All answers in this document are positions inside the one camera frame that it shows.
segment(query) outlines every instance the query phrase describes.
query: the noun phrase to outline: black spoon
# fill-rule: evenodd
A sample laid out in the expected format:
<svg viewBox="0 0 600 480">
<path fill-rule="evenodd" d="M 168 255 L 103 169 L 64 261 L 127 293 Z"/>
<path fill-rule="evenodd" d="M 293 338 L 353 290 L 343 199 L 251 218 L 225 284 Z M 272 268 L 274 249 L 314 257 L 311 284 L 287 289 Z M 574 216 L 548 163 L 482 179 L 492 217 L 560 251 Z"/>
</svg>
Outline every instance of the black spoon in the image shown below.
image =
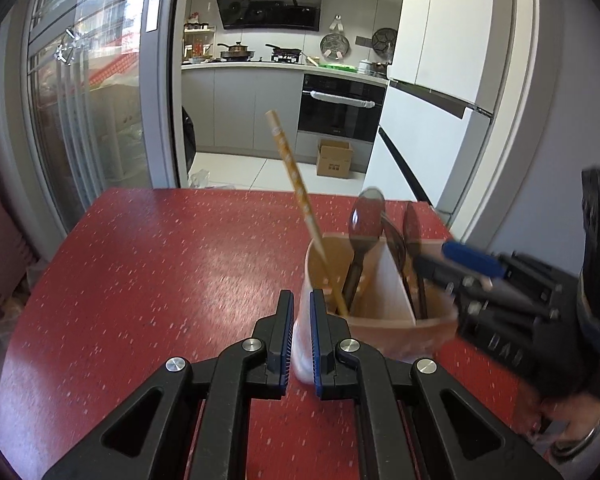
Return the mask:
<svg viewBox="0 0 600 480">
<path fill-rule="evenodd" d="M 378 243 L 382 234 L 381 217 L 383 212 L 384 196 L 377 187 L 365 189 L 351 211 L 349 242 L 353 248 L 353 261 L 342 287 L 342 295 L 349 308 L 360 282 L 365 255 Z"/>
</svg>

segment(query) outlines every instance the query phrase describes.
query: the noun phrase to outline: red table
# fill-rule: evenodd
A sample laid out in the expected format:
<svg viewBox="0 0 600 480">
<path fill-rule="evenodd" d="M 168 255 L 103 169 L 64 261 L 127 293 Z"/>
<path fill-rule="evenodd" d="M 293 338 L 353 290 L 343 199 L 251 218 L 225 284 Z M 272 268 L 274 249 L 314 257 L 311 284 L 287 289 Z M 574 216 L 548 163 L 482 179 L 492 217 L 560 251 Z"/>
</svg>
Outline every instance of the red table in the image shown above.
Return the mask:
<svg viewBox="0 0 600 480">
<path fill-rule="evenodd" d="M 346 232 L 354 199 L 312 196 L 324 232 Z M 448 233 L 419 204 L 427 238 Z M 400 225 L 403 203 L 389 202 Z M 109 190 L 60 247 L 18 322 L 0 380 L 0 448 L 39 479 L 169 357 L 217 356 L 299 299 L 309 235 L 291 193 Z M 517 380 L 460 340 L 438 361 L 510 423 Z M 320 402 L 291 377 L 255 400 L 251 479 L 358 477 L 350 402 Z"/>
</svg>

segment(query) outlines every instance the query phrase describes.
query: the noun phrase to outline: white floor tile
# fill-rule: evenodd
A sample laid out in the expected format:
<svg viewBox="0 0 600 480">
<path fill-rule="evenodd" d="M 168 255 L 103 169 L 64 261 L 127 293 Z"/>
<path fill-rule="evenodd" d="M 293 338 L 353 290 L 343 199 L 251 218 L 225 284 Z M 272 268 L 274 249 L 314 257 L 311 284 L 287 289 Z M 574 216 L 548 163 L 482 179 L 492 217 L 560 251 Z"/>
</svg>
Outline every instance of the white floor tile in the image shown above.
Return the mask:
<svg viewBox="0 0 600 480">
<path fill-rule="evenodd" d="M 302 174 L 302 180 L 304 180 L 308 193 L 358 196 L 362 191 L 362 183 L 365 179 L 364 173 L 355 171 L 349 173 L 349 178 L 318 176 L 315 174 L 314 164 L 303 164 L 302 162 L 298 164 L 298 169 Z M 251 189 L 293 191 L 284 162 L 267 159 Z"/>
<path fill-rule="evenodd" d="M 251 190 L 252 191 L 277 191 L 280 193 L 286 193 L 288 191 L 280 191 L 279 189 L 271 189 L 269 187 L 255 187 L 255 186 L 251 186 Z"/>
<path fill-rule="evenodd" d="M 250 187 L 262 169 L 266 158 L 222 153 L 196 153 L 191 171 L 209 172 L 209 181 Z"/>
<path fill-rule="evenodd" d="M 260 173 L 256 177 L 252 187 L 260 189 L 269 189 L 273 191 L 293 191 L 288 175 L 286 174 L 285 163 L 281 160 L 268 158 Z"/>
<path fill-rule="evenodd" d="M 206 189 L 209 188 L 219 188 L 219 189 L 251 189 L 250 186 L 243 186 L 242 184 L 227 184 L 225 182 L 210 182 Z"/>
</svg>

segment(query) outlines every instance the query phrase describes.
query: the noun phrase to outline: refrigerator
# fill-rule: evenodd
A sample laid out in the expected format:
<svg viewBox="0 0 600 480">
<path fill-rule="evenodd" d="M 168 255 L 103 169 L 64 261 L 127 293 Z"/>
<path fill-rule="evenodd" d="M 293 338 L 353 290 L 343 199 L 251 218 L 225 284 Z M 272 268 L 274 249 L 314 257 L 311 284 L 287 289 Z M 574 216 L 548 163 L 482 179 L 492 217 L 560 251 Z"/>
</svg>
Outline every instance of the refrigerator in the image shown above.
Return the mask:
<svg viewBox="0 0 600 480">
<path fill-rule="evenodd" d="M 363 187 L 429 202 L 448 219 L 470 182 L 491 115 L 451 96 L 391 81 Z"/>
<path fill-rule="evenodd" d="M 364 186 L 452 218 L 496 110 L 513 1 L 402 1 Z"/>
</svg>

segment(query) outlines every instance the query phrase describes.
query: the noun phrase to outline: oven handle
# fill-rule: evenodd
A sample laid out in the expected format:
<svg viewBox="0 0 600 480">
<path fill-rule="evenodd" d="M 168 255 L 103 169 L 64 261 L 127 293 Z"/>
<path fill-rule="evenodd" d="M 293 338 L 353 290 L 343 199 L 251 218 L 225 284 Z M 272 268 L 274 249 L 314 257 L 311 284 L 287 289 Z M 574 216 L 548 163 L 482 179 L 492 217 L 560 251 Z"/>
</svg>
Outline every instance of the oven handle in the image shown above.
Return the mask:
<svg viewBox="0 0 600 480">
<path fill-rule="evenodd" d="M 354 99 L 342 95 L 325 94 L 323 92 L 316 92 L 315 90 L 302 90 L 302 93 L 310 95 L 318 101 L 325 101 L 327 103 L 338 105 L 355 106 L 356 108 L 373 108 L 376 106 L 376 103 L 373 101 L 363 101 L 362 99 Z"/>
</svg>

